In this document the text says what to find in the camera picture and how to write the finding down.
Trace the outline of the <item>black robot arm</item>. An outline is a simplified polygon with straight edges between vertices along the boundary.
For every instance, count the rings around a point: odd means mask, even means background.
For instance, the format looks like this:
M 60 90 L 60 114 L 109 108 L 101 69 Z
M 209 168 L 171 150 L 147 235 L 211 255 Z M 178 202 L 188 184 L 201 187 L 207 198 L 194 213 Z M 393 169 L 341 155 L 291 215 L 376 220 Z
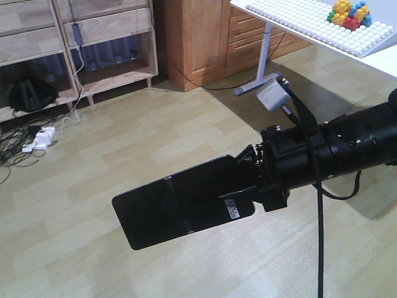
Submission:
M 287 93 L 298 111 L 294 115 L 284 109 L 294 127 L 262 130 L 262 143 L 238 156 L 248 181 L 221 198 L 259 202 L 268 212 L 286 207 L 290 190 L 311 184 L 335 199 L 322 188 L 322 181 L 396 164 L 396 91 L 383 104 L 323 124 L 291 91 Z

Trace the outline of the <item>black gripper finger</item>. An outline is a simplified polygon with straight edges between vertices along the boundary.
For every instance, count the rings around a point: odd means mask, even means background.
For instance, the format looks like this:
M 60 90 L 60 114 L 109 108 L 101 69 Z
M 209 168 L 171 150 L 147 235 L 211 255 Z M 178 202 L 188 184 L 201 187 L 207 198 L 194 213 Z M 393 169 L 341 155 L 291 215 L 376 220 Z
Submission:
M 263 196 L 267 192 L 267 189 L 263 187 L 249 187 L 246 189 L 238 190 L 235 192 L 219 195 L 220 199 L 245 199 L 248 201 L 262 203 Z
M 254 147 L 248 145 L 239 155 L 235 157 L 237 169 L 242 173 L 253 174 L 256 170 L 257 155 Z

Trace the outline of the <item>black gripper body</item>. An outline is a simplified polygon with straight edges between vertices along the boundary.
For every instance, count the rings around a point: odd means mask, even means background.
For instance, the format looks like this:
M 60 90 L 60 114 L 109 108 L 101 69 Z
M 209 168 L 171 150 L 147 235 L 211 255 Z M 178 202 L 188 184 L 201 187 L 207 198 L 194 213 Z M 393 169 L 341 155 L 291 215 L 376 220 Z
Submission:
M 313 161 L 305 138 L 298 127 L 261 131 L 264 183 L 258 201 L 266 212 L 287 206 L 292 189 L 316 181 Z

